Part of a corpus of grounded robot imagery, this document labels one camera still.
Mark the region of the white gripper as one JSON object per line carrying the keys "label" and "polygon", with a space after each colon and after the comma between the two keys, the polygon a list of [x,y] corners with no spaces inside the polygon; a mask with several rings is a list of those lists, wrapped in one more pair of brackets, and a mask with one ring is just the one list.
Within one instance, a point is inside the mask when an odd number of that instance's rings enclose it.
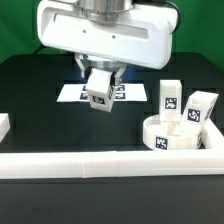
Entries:
{"label": "white gripper", "polygon": [[[110,24],[86,18],[74,0],[42,0],[37,9],[40,41],[75,52],[81,77],[86,80],[92,72],[87,55],[155,69],[164,67],[171,56],[176,24],[174,9],[150,5],[137,4],[119,12]],[[120,85],[125,70],[123,66],[112,73],[112,86]]]}

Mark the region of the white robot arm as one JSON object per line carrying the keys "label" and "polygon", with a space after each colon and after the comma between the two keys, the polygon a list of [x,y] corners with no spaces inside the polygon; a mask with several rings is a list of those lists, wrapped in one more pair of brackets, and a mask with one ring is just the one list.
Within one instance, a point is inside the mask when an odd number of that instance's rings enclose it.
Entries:
{"label": "white robot arm", "polygon": [[73,52],[82,77],[109,73],[117,84],[128,64],[161,69],[169,61],[178,12],[134,0],[41,0],[43,45]]}

